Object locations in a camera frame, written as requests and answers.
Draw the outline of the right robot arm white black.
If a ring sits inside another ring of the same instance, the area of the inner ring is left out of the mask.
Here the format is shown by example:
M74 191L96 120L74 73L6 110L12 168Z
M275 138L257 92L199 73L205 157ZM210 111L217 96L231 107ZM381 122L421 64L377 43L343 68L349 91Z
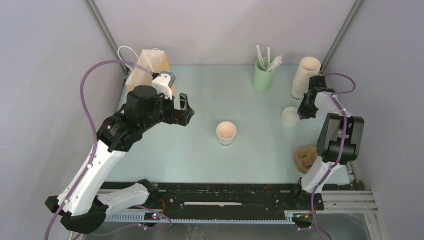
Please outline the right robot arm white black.
M348 162L357 159L365 121L349 113L328 88L323 75L309 79L308 90L297 110L300 119L315 118L317 111L327 113L316 143L317 159L291 191L291 204L304 209L320 195L329 177Z

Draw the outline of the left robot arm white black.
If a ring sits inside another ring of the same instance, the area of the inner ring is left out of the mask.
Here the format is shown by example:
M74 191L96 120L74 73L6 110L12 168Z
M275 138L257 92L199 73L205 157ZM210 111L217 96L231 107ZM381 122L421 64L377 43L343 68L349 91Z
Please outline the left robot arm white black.
M90 234L110 215L143 205L153 208L158 188L147 179L114 192L100 194L99 189L116 163L140 141L143 134L159 123L186 126L194 110L185 93L179 95L180 107L149 85L139 85L127 94L126 102L98 129L95 144L70 186L60 195L49 196L47 208L61 216L69 231Z

